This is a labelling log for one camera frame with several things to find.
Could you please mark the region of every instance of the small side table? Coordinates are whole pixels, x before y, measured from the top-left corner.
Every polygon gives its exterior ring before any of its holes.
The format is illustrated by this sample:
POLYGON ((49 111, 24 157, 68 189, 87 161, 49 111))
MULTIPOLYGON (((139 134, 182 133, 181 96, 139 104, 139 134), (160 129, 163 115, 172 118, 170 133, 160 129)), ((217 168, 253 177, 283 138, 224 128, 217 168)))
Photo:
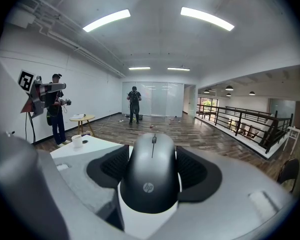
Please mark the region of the small side table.
POLYGON ((290 138, 295 139, 294 145, 293 145, 293 147, 292 147, 292 151, 291 151, 291 154, 290 154, 290 155, 292 155, 292 153, 293 153, 293 151, 294 151, 294 148, 295 148, 295 145, 296 145, 296 142, 298 142, 298 138, 299 138, 299 135, 300 135, 300 129, 297 129, 297 128, 291 127, 291 126, 288 127, 288 129, 289 129, 290 131, 289 131, 288 139, 287 139, 286 142, 285 142, 285 146, 284 146, 284 148, 283 148, 283 151, 284 151, 284 149, 286 148, 286 145, 288 144, 289 139, 290 139, 290 138))
POLYGON ((87 121, 88 122, 88 125, 89 125, 89 127, 90 127, 90 130, 91 130, 91 132, 92 132, 92 136, 93 137, 95 137, 94 136, 94 132, 93 132, 93 130, 92 130, 92 127, 91 127, 91 125, 90 125, 90 122, 89 122, 89 120, 91 120, 91 119, 94 119, 95 118, 95 116, 93 116, 93 115, 89 115, 89 114, 87 114, 86 116, 84 116, 83 118, 76 118, 76 119, 70 119, 70 121, 74 121, 74 122, 78 122, 78 135, 80 135, 80 126, 81 126, 81 131, 82 131, 82 133, 83 133, 83 121, 87 121))

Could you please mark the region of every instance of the round wooden table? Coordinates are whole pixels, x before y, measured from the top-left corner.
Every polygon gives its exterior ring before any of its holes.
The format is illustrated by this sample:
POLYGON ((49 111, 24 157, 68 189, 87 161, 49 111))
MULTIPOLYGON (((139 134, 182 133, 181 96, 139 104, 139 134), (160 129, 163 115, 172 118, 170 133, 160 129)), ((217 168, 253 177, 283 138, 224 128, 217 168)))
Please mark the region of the round wooden table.
POLYGON ((86 116, 84 116, 83 118, 76 118, 76 119, 70 119, 70 121, 74 121, 74 122, 78 122, 78 135, 80 135, 80 122, 81 122, 81 131, 82 131, 82 133, 83 133, 83 121, 87 121, 88 122, 88 125, 89 125, 89 127, 90 127, 90 130, 91 130, 91 132, 92 132, 92 136, 93 137, 95 137, 94 136, 94 132, 93 132, 93 130, 92 130, 92 127, 91 127, 91 125, 90 125, 90 122, 89 122, 89 120, 91 120, 91 119, 94 119, 95 118, 95 116, 93 116, 93 115, 89 115, 89 114, 87 114, 86 116))

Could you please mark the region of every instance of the wooden floor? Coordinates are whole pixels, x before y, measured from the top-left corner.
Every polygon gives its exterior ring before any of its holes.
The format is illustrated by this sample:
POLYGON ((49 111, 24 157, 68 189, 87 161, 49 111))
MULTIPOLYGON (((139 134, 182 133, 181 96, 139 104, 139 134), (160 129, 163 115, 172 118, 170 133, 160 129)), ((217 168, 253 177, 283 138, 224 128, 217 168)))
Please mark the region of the wooden floor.
MULTIPOLYGON (((290 156, 291 141, 285 151, 282 151, 283 147, 281 147, 269 160, 265 160, 215 127, 198 119, 193 119, 185 113, 182 118, 144 116, 139 125, 136 124, 135 120, 133 125, 129 125, 128 120, 125 116, 116 114, 95 121, 91 126, 97 138, 131 146, 144 133, 162 132, 170 136, 176 146, 190 146, 246 161, 258 167, 274 180, 277 179, 284 162, 293 157, 300 159, 300 139, 292 156, 290 156)), ((89 131, 88 125, 84 125, 83 130, 89 131)), ((71 140, 71 137, 76 134, 77 129, 74 129, 68 131, 66 137, 68 140, 71 140)), ((36 148, 51 152, 57 149, 57 146, 54 139, 51 138, 37 144, 36 148)), ((300 180, 297 182, 295 193, 297 195, 300 193, 300 180)))

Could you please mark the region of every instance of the fluorescent light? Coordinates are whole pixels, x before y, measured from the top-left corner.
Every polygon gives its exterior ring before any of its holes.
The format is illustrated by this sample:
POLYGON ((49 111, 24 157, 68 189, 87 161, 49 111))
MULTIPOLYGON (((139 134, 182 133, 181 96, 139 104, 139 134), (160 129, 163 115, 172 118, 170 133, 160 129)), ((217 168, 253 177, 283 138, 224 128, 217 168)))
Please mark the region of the fluorescent light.
POLYGON ((108 16, 105 16, 103 18, 100 18, 100 19, 92 22, 88 26, 85 26, 83 29, 87 32, 90 32, 91 30, 94 30, 97 27, 103 26, 103 25, 105 25, 107 23, 110 23, 110 22, 113 22, 113 21, 117 21, 117 20, 120 20, 120 19, 130 17, 130 16, 131 16, 131 14, 130 14, 128 9, 118 11, 118 12, 115 12, 113 14, 110 14, 108 16))
POLYGON ((149 69, 151 69, 151 68, 150 68, 149 66, 146 66, 146 67, 145 67, 145 66, 142 66, 142 67, 139 66, 139 67, 134 67, 134 68, 133 68, 133 67, 130 67, 129 69, 130 69, 130 70, 137 70, 137 69, 138 69, 138 70, 141 70, 141 69, 142 69, 142 70, 145 70, 145 69, 146 69, 146 70, 149 70, 149 69))
POLYGON ((181 15, 198 18, 200 20, 202 19, 203 21, 213 23, 213 24, 218 25, 228 31, 231 31, 234 28, 234 26, 232 24, 229 24, 225 20, 222 20, 218 17, 215 17, 208 13, 202 12, 200 10, 194 10, 194 9, 182 7, 181 15))
POLYGON ((168 70, 183 70, 183 71, 190 71, 188 68, 185 69, 185 68, 177 68, 177 67, 174 67, 174 68, 173 68, 173 67, 170 67, 170 68, 168 67, 168 70))

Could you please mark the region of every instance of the cap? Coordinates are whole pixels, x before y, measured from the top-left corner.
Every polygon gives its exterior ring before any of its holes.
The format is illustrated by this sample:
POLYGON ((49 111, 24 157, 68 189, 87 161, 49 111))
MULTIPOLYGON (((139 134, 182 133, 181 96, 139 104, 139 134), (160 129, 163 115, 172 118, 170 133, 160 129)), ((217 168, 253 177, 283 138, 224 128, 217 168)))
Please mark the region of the cap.
POLYGON ((61 74, 54 74, 54 75, 52 76, 52 78, 57 78, 57 77, 58 77, 58 78, 60 79, 61 76, 62 76, 61 74))

